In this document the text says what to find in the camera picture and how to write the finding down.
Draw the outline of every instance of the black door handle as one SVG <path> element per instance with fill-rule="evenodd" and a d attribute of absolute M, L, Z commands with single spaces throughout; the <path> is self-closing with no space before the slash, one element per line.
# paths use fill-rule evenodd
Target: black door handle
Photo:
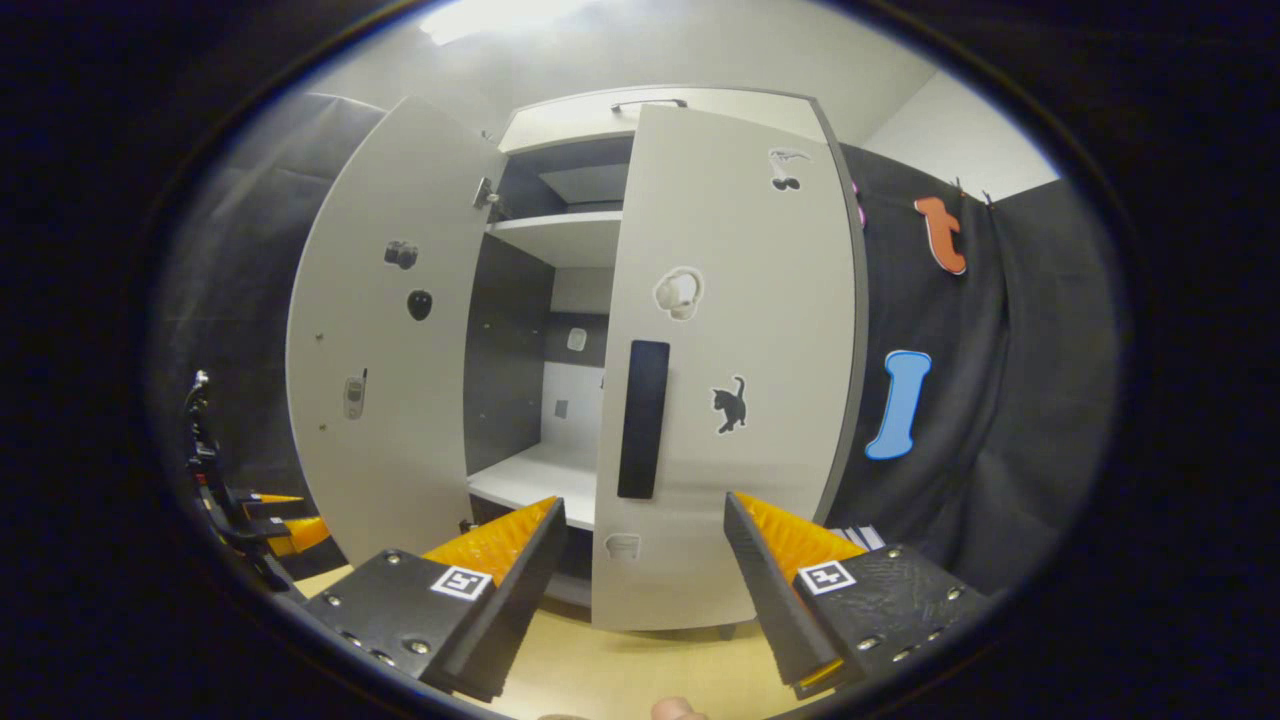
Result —
<path fill-rule="evenodd" d="M 667 366 L 671 345 L 631 341 L 627 402 L 622 415 L 622 459 L 618 497 L 649 500 L 658 475 L 658 442 L 667 401 Z"/>

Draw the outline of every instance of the headphones sticker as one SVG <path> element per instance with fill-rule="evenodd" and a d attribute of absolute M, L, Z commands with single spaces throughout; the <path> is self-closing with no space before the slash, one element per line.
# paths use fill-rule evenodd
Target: headphones sticker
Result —
<path fill-rule="evenodd" d="M 800 190 L 800 181 L 788 176 L 786 170 L 782 169 L 783 163 L 790 163 L 796 158 L 803 158 L 810 161 L 813 160 L 808 152 L 795 150 L 794 147 L 769 149 L 769 169 L 773 170 L 772 183 L 774 190 L 781 190 L 783 192 L 787 190 Z"/>
<path fill-rule="evenodd" d="M 653 300 L 672 320 L 684 323 L 698 311 L 705 287 L 701 270 L 681 265 L 672 268 L 658 281 L 653 288 Z"/>

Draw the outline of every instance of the white shelf board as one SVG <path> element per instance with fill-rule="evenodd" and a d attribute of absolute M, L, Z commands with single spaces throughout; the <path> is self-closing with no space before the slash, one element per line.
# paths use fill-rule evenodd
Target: white shelf board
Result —
<path fill-rule="evenodd" d="M 553 268 L 612 268 L 622 210 L 566 213 L 492 223 L 489 234 Z"/>
<path fill-rule="evenodd" d="M 507 507 L 524 507 L 556 495 L 564 498 L 571 528 L 595 529 L 595 469 L 558 461 L 562 451 L 535 445 L 467 478 L 472 495 Z"/>

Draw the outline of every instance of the black cat sticker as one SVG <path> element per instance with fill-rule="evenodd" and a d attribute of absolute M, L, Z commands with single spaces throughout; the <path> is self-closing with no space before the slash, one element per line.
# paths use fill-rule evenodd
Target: black cat sticker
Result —
<path fill-rule="evenodd" d="M 746 391 L 746 380 L 741 375 L 733 375 L 737 380 L 737 393 L 728 389 L 712 388 L 712 407 L 724 414 L 724 424 L 719 428 L 719 434 L 733 432 L 733 425 L 746 427 L 746 400 L 742 393 Z"/>

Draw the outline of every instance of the cabinet door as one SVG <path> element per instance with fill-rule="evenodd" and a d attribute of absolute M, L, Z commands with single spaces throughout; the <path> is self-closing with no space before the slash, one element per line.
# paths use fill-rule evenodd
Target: cabinet door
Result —
<path fill-rule="evenodd" d="M 724 493 L 814 515 L 845 421 L 852 231 L 829 146 L 692 109 L 641 113 L 605 352 L 591 618 L 637 630 L 737 623 L 755 611 L 724 539 Z M 799 187 L 780 190 L 774 167 Z M 700 277 L 691 314 L 655 297 L 677 268 Z M 646 500 L 618 496 L 634 341 L 669 343 Z"/>
<path fill-rule="evenodd" d="M 289 305 L 289 419 L 316 506 L 353 565 L 387 547 L 425 552 L 471 515 L 462 373 L 489 213 L 474 200 L 504 164 L 477 132 L 407 97 L 311 228 Z M 387 261 L 390 242 L 416 247 L 412 266 Z M 431 299 L 421 320 L 408 307 L 417 291 Z M 348 400 L 348 379 L 361 401 Z"/>

